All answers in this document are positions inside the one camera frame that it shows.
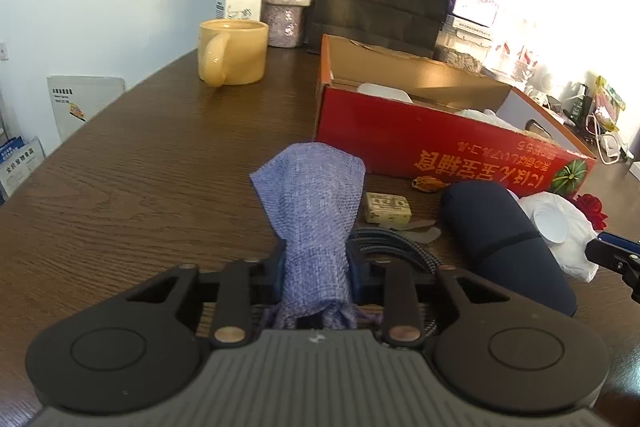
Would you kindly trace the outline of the small amber hair clip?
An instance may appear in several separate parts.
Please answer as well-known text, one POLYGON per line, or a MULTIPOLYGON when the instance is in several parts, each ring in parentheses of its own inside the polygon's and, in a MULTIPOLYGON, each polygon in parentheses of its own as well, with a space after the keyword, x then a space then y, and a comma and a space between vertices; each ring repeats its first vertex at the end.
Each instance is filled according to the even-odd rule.
POLYGON ((434 176, 417 176, 413 179, 411 186, 416 190, 423 193, 435 193, 442 191, 448 186, 448 183, 435 178, 434 176))

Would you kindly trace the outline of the white plastic bag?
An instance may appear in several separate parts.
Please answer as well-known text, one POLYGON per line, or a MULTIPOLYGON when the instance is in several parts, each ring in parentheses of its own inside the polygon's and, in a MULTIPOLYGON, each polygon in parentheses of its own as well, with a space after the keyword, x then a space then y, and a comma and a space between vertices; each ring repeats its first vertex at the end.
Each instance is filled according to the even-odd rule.
POLYGON ((598 266, 587 259, 585 250, 597 233, 586 216, 564 197, 548 192, 523 197, 518 203, 562 271, 578 281, 590 283, 598 266))

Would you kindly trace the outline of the purple woven drawstring pouch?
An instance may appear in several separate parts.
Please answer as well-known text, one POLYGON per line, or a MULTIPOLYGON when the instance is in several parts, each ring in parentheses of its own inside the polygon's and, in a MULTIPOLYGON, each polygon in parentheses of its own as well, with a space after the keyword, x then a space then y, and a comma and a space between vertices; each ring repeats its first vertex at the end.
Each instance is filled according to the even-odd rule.
POLYGON ((360 207, 363 161, 318 143, 282 150, 250 175, 273 231, 285 243, 277 329, 317 315, 324 329, 356 329, 346 242, 360 207))

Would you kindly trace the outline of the red fabric rose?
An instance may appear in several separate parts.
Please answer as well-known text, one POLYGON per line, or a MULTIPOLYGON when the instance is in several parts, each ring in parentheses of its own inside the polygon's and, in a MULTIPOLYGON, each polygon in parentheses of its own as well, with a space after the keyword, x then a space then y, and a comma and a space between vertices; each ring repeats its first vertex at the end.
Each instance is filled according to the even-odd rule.
POLYGON ((577 195, 572 203, 585 215, 592 227, 601 232, 606 229, 608 216, 603 211, 603 204, 597 196, 592 194, 577 195))

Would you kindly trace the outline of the red cardboard box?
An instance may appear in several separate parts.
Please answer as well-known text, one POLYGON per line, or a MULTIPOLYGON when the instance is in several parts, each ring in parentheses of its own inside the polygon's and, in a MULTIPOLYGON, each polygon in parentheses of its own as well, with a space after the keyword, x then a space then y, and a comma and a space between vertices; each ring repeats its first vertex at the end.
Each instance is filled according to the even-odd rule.
POLYGON ((428 58, 325 35, 314 137, 361 158, 370 173, 446 183, 494 181, 518 196, 574 195, 596 158, 520 89, 428 58), (360 94, 370 82, 413 103, 360 94), (519 132, 456 115, 491 109, 519 132))

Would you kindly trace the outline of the yellow ceramic mug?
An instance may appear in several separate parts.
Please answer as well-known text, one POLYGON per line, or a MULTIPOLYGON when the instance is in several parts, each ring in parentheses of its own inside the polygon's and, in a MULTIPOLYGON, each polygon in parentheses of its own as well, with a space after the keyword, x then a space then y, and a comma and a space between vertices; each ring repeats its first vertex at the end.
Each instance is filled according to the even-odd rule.
POLYGON ((212 88, 265 75, 269 27, 258 20, 206 20, 198 33, 198 77, 212 88))

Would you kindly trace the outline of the blue white booklet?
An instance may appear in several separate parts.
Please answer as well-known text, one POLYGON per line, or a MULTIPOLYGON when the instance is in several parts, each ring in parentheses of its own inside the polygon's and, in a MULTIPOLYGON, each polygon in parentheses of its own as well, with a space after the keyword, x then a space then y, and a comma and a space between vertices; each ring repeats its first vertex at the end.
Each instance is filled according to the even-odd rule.
POLYGON ((9 199, 46 159, 38 138, 16 136, 1 147, 1 202, 9 199))

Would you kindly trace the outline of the small white fan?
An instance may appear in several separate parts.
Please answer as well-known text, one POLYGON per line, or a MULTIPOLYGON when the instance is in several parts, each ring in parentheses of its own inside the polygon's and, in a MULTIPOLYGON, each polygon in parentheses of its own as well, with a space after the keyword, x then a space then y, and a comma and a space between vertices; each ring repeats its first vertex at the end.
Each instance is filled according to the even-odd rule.
POLYGON ((548 103, 552 91, 552 76, 545 67, 538 67, 526 81, 524 92, 539 105, 548 103))

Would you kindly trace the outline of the iridescent clear plastic bag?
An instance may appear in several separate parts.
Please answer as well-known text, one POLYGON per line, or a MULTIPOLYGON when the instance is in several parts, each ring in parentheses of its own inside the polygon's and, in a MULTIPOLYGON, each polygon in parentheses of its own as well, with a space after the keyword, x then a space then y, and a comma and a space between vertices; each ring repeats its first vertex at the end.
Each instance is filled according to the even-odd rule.
POLYGON ((477 109, 461 109, 456 113, 457 116, 472 119, 475 121, 484 122, 484 124, 491 124, 491 126, 499 127, 514 132, 519 132, 520 129, 509 124, 507 121, 498 117, 491 109, 485 109, 483 112, 477 109))

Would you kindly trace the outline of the white leaflet by wall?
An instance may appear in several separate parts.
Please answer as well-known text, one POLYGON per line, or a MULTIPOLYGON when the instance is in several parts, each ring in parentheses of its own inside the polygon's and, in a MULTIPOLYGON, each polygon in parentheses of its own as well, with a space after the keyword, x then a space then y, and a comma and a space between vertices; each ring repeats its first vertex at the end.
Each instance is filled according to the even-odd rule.
POLYGON ((52 75, 47 83, 62 142, 126 91, 125 80, 111 76, 52 75))

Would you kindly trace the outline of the white round cap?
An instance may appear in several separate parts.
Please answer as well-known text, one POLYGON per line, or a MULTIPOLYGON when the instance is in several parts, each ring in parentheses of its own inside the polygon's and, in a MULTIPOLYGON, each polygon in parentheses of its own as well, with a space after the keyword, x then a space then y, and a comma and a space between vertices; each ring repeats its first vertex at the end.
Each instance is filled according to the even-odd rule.
POLYGON ((550 245, 561 245, 568 236, 568 222, 564 213, 552 205, 544 204, 534 210, 532 216, 535 227, 550 245))

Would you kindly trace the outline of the clear jar of seeds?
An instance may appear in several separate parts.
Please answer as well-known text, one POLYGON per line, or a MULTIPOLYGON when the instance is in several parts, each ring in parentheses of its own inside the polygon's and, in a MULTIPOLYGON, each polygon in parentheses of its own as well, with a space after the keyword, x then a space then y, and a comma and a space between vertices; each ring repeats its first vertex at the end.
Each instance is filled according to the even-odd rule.
POLYGON ((477 46, 460 51, 456 48, 436 43, 434 49, 434 59, 436 61, 464 69, 467 72, 477 72, 477 74, 480 73, 486 56, 486 50, 477 46))

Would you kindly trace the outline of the dark navy pouch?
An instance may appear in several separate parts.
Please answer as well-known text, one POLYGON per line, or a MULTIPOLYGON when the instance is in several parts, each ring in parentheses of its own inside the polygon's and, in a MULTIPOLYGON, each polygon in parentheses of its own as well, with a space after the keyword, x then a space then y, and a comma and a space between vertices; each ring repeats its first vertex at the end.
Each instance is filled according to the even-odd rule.
POLYGON ((577 300, 542 236, 514 196, 489 181, 451 184, 442 223, 473 273, 572 317, 577 300))

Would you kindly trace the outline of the small beige printed packet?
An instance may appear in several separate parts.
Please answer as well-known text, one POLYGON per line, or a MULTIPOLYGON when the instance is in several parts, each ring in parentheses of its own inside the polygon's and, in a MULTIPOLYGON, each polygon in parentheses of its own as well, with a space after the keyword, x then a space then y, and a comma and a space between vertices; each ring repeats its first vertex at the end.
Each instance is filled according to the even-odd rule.
POLYGON ((364 196, 364 219, 368 223, 406 225, 412 212, 405 196, 367 192, 364 196))

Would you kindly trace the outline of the pack of water bottles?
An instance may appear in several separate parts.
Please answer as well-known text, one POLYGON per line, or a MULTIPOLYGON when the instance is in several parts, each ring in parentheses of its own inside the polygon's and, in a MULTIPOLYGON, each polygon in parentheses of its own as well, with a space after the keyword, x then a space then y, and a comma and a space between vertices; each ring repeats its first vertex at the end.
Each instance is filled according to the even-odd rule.
POLYGON ((516 82, 533 77, 538 54, 533 29, 527 20, 504 20, 492 34, 492 48, 488 55, 488 68, 516 82))

